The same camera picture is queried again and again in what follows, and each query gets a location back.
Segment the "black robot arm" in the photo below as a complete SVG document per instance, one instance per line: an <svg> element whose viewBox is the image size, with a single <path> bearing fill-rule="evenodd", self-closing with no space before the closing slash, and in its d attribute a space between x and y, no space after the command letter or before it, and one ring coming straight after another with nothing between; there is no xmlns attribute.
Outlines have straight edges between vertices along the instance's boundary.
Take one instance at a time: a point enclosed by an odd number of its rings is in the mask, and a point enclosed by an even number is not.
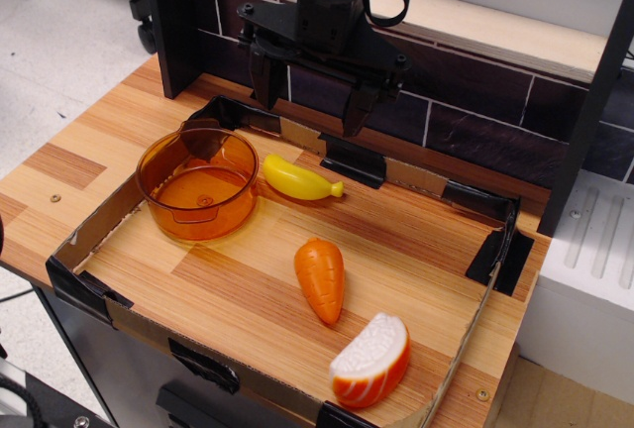
<svg viewBox="0 0 634 428"><path fill-rule="evenodd" d="M239 42L249 52L256 99L272 109L291 65L347 82L351 91L342 117L343 134L357 135L375 104L397 97L402 75L411 66L407 55L377 32L400 24L406 14L401 10L392 18L376 17L370 0L242 5Z"/></svg>

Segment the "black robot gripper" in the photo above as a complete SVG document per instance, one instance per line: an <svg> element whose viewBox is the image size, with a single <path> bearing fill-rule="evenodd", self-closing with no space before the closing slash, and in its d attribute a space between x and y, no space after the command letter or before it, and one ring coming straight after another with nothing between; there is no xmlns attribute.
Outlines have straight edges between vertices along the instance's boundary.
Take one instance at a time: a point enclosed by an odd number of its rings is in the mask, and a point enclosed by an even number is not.
<svg viewBox="0 0 634 428"><path fill-rule="evenodd" d="M354 137L377 104L395 101L410 61L375 32L369 0L246 3L240 41L249 48L257 101L271 110L287 95L287 66L296 64L355 84L343 113L343 136Z"/></svg>

